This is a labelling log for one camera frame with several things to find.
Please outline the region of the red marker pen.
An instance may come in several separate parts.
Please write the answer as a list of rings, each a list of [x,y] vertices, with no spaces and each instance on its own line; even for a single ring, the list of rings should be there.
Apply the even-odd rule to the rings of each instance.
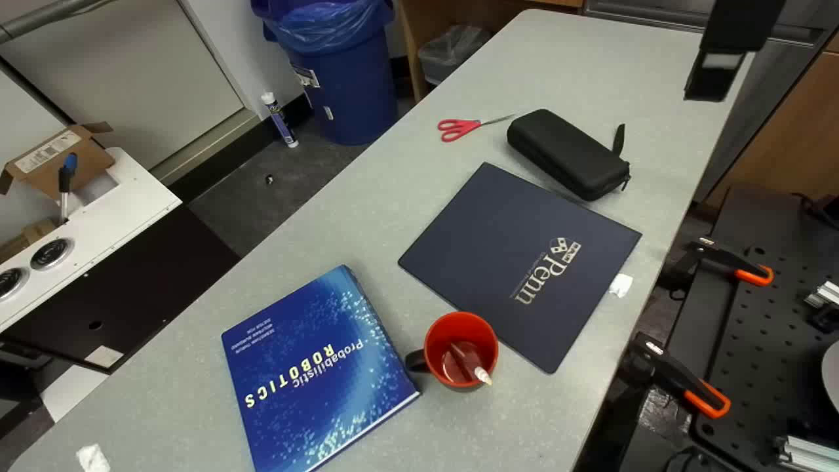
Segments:
[[[479,355],[466,344],[454,344],[451,356],[457,360],[457,368],[449,372],[449,377],[457,379],[459,385],[492,383],[491,372],[483,368]]]

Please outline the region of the red and black mug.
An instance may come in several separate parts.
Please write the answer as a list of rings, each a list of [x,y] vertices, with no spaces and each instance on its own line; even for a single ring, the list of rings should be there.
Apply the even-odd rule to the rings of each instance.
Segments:
[[[404,362],[412,372],[428,372],[446,389],[454,389],[454,391],[483,389],[483,383],[459,385],[457,379],[449,377],[449,372],[457,368],[457,360],[451,356],[454,344],[466,344],[468,349],[474,349],[483,360],[483,368],[492,377],[492,370],[499,364],[499,336],[492,324],[474,313],[441,315],[428,327],[421,345],[416,351],[409,351]]]

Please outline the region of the navy Penn folder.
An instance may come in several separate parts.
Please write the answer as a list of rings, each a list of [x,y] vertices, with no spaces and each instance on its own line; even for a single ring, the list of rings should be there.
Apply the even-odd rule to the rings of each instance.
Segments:
[[[483,163],[399,265],[552,374],[640,231]]]

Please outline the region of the black zippered case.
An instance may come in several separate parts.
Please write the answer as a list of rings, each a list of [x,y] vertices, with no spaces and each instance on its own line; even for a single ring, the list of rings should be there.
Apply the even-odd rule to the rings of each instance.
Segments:
[[[631,179],[627,161],[546,107],[513,117],[505,141],[585,202]]]

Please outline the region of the blue robotics book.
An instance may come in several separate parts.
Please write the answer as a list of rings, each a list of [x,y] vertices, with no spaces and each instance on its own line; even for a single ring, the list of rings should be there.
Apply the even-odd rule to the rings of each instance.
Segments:
[[[315,472],[420,389],[339,265],[219,334],[255,472]]]

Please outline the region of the blue trash bin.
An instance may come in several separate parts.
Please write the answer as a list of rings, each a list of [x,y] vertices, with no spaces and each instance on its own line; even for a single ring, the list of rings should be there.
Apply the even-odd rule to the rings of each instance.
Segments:
[[[396,124],[385,25],[392,0],[248,0],[299,77],[323,133],[370,143]]]

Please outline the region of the orange black clamp near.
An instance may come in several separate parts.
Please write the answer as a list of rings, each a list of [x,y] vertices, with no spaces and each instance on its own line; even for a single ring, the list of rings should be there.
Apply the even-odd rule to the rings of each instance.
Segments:
[[[630,341],[630,351],[636,355],[652,370],[652,377],[668,385],[676,398],[700,416],[721,420],[731,411],[731,398],[724,391],[687,370],[656,338],[636,334]]]

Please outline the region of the orange black clamp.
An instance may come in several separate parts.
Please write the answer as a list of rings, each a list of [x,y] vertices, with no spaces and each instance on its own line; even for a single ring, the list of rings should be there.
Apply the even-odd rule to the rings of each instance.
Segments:
[[[630,341],[630,351],[636,355],[652,370],[652,377],[668,385],[676,398],[700,416],[721,420],[731,411],[731,398],[724,391],[687,370],[656,338],[636,334]]]
[[[703,263],[714,263],[724,272],[731,272],[738,282],[750,282],[758,288],[766,288],[773,282],[775,272],[769,265],[758,265],[748,260],[745,254],[736,254],[733,250],[716,244],[708,235],[700,235],[697,242],[689,242],[683,246],[683,256],[673,265],[679,276],[689,276]]]

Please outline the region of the orange black clamp far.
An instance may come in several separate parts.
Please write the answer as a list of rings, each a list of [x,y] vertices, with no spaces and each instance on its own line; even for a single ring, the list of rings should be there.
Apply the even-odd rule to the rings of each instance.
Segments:
[[[748,260],[745,254],[736,254],[733,250],[716,244],[708,235],[700,235],[697,242],[689,242],[683,246],[683,256],[673,265],[679,276],[689,276],[703,263],[714,263],[724,272],[731,272],[738,282],[750,282],[758,288],[766,288],[773,282],[775,272],[769,265],[758,265]]]

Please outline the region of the cardboard box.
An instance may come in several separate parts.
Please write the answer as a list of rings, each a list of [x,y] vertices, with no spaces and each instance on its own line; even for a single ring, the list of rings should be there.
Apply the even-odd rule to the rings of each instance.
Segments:
[[[114,164],[114,158],[83,126],[69,126],[48,141],[10,161],[0,172],[0,195],[15,184],[58,199],[62,188],[76,192]]]

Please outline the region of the red handled scissors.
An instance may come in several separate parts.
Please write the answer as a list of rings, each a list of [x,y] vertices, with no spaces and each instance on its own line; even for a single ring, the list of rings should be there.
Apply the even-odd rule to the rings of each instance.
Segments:
[[[478,121],[478,117],[442,117],[437,124],[437,130],[441,130],[442,141],[457,141],[457,138],[462,138],[462,137],[466,137],[466,133],[471,133],[478,128],[483,128],[483,121]]]

